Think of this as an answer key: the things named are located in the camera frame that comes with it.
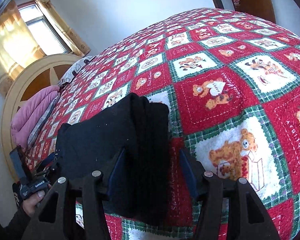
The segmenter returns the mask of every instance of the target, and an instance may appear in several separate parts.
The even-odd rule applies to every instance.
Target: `white heart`
[[[211,84],[207,85],[207,88],[210,88],[210,94],[213,96],[220,95],[223,91],[223,87],[226,83],[220,81],[214,81]]]

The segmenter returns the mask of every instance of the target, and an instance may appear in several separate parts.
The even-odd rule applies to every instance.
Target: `black sleeve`
[[[0,239],[20,240],[23,232],[30,221],[30,217],[24,212],[22,206],[14,214],[8,226],[3,228],[0,225]]]

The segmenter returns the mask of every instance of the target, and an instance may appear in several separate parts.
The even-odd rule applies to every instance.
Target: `person's hand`
[[[35,205],[37,205],[37,203],[39,203],[43,199],[44,194],[45,192],[41,190],[32,194],[30,198],[23,201],[22,208],[29,217],[32,217],[34,215],[34,211],[36,208]]]

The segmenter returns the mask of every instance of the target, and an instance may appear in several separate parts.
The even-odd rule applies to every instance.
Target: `metal screw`
[[[246,184],[247,183],[247,179],[246,178],[239,178],[239,182],[241,184]]]
[[[101,175],[101,171],[93,171],[92,176],[93,177],[99,177]]]
[[[213,172],[212,171],[205,171],[204,175],[208,178],[211,178],[213,176]]]
[[[66,180],[67,180],[67,179],[66,179],[65,177],[60,177],[60,178],[58,179],[58,183],[60,183],[60,184],[65,183]]]

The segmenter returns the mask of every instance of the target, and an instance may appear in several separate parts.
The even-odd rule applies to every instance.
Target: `window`
[[[34,39],[47,55],[70,53],[70,48],[51,26],[36,4],[19,9]]]

